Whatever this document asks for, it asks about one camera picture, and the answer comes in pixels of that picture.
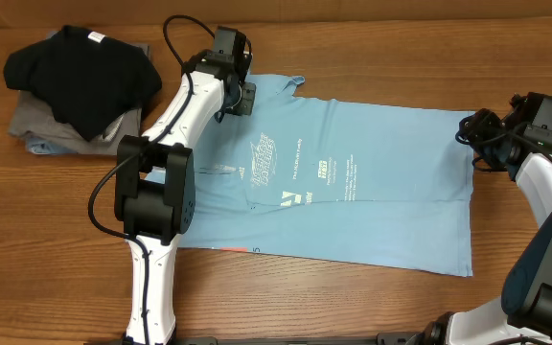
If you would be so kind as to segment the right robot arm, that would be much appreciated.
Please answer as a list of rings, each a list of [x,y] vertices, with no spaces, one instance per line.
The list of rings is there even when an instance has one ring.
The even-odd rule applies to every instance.
[[[509,174],[539,230],[498,298],[442,315],[411,336],[411,344],[552,344],[552,96],[515,95],[510,105],[503,118],[486,108],[465,118],[456,139],[487,171]]]

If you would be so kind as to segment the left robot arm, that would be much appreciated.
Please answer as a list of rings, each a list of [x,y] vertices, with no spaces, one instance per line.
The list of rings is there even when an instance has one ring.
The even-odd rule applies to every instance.
[[[219,27],[213,39],[212,48],[184,63],[179,89],[155,124],[118,147],[114,212],[132,258],[125,344],[173,343],[176,250],[196,207],[193,148],[210,121],[252,111],[246,36]]]

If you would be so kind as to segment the light blue printed t-shirt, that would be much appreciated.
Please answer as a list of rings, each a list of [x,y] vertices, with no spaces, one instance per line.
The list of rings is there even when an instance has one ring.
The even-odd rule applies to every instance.
[[[255,75],[248,117],[204,129],[186,248],[472,275],[472,150],[460,111],[302,98]]]

